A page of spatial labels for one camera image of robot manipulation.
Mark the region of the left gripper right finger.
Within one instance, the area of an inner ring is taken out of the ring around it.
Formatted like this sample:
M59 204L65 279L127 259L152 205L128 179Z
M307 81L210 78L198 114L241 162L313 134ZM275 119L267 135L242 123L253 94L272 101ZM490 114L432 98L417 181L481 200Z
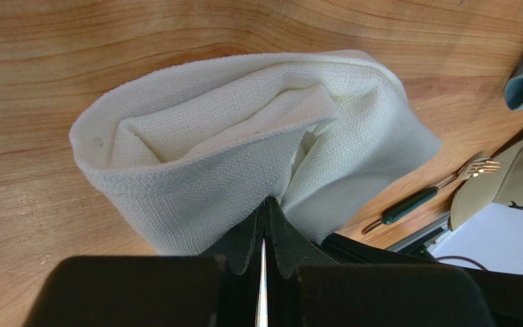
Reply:
M460 268L438 264L318 264L284 267L279 239L291 227L274 198L264 200L269 326L493 326L479 287Z

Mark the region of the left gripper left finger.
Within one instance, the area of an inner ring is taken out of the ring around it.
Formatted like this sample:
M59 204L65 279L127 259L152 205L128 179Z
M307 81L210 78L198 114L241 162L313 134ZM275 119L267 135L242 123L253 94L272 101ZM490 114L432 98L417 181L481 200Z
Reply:
M74 256L48 275L26 326L254 326L259 209L199 255Z

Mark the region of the white cloth napkin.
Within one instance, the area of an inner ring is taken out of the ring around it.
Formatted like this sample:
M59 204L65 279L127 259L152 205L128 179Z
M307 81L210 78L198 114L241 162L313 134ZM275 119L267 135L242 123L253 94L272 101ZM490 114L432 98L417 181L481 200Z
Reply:
M268 197L319 243L441 147L398 77L359 50L161 69L102 95L69 141L161 255L202 253Z

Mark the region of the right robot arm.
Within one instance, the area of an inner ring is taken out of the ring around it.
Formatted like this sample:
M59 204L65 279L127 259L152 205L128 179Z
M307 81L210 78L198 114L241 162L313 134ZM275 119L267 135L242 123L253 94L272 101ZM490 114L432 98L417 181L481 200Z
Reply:
M436 264L438 262L371 247L339 234L320 249L342 263ZM481 289L497 326L523 326L523 275L465 268Z

